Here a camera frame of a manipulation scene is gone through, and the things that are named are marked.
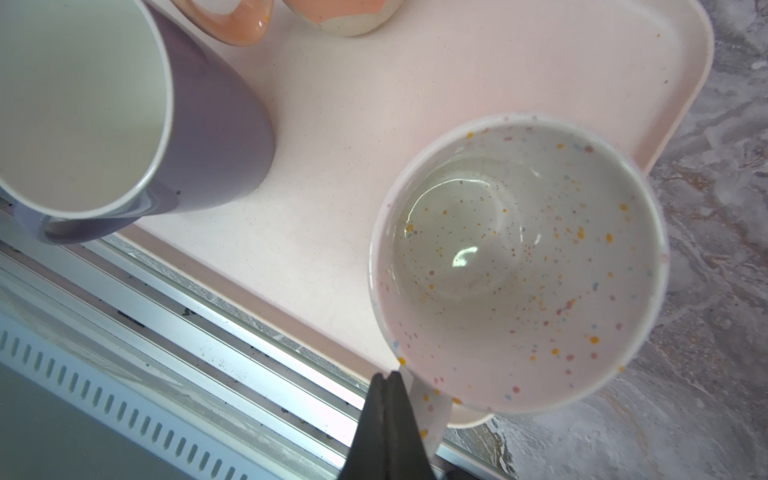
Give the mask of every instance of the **purple mug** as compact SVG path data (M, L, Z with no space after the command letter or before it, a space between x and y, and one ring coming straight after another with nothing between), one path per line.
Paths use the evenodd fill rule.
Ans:
M242 78L142 0L0 5L0 187L46 243L251 192L274 155Z

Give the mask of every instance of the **white speckled mug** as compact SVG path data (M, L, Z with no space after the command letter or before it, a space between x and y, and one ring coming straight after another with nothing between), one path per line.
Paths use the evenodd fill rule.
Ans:
M617 375L654 324L668 263L642 173L588 131L499 115L429 145L386 195L369 266L428 454L454 403L541 412Z

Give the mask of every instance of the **pink tray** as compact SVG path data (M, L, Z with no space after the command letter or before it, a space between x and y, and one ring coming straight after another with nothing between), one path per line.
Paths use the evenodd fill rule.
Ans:
M206 41L270 110L272 170L244 200L145 217L121 235L362 379L398 366L369 305L369 240L420 149L473 118L537 111L596 131L648 171L713 54L695 0L408 0L358 38L315 31L278 4L260 44Z

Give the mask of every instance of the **gray marble surface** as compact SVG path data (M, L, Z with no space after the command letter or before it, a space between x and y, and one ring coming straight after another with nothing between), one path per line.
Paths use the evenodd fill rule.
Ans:
M650 173L669 291L627 371L449 438L521 480L768 478L768 0L705 0L712 73Z

